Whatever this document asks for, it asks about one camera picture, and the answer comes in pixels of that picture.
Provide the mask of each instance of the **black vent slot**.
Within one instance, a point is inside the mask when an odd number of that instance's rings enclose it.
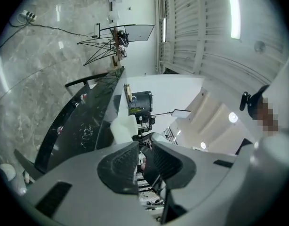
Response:
[[[196,174],[196,164],[192,159],[159,142],[153,144],[153,157],[169,190],[185,187]]]
[[[138,142],[104,157],[97,166],[102,182],[118,194],[138,194],[134,170],[138,163]]]
[[[63,199],[72,187],[71,184],[66,182],[58,182],[54,187],[41,199],[37,204],[36,209],[41,213],[51,218],[60,206]]]
[[[226,168],[231,168],[233,166],[232,162],[223,161],[223,160],[216,160],[214,161],[214,164],[222,166],[222,167],[226,167]]]

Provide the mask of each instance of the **person's hand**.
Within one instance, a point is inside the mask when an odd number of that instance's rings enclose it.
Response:
[[[145,170],[145,165],[146,165],[146,158],[143,158],[143,164],[142,165],[140,165],[140,169],[142,170],[142,171],[144,171]]]

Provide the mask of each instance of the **black table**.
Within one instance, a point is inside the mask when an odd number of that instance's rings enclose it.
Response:
[[[31,175],[38,179],[60,163],[78,154],[108,147],[113,142],[110,123],[117,117],[126,83],[124,68],[108,73],[90,89],[86,84],[63,108],[49,128],[39,149],[35,163],[31,163],[18,151],[15,156]],[[87,96],[79,102],[82,94]],[[57,128],[63,126],[58,135]]]

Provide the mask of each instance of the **ceiling light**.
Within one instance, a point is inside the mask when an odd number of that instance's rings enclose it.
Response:
[[[162,37],[162,41],[165,43],[166,41],[166,34],[167,34],[167,19],[164,18],[163,19],[163,37]]]
[[[240,39],[241,37],[241,12],[239,0],[229,0],[231,10],[231,37]]]
[[[63,44],[62,41],[59,41],[59,48],[60,48],[60,49],[64,48],[64,44]]]
[[[228,119],[231,123],[236,123],[239,118],[235,113],[231,112],[228,116]]]
[[[9,91],[9,87],[8,87],[8,83],[3,72],[3,63],[2,63],[1,56],[0,56],[0,80],[1,80],[5,93],[7,93]]]
[[[206,148],[206,144],[205,144],[204,142],[201,142],[201,147],[202,147],[203,149],[205,149],[205,148]]]
[[[61,11],[61,5],[60,6],[56,5],[56,20],[58,22],[60,22],[60,11]]]

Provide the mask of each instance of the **gray marble floor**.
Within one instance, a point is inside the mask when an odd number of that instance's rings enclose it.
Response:
[[[108,26],[108,0],[25,0],[10,19],[17,22],[23,9],[35,13],[36,24],[59,27],[74,33],[94,35],[95,24]],[[0,44],[17,28],[9,25]],[[88,38],[49,28],[26,26],[0,49],[0,163],[12,164],[16,189],[23,187],[23,168],[13,151],[35,160],[37,146],[51,123],[70,100],[67,82],[110,69],[105,58],[82,65],[94,53],[93,47],[77,45]],[[71,88],[75,93],[82,87]]]

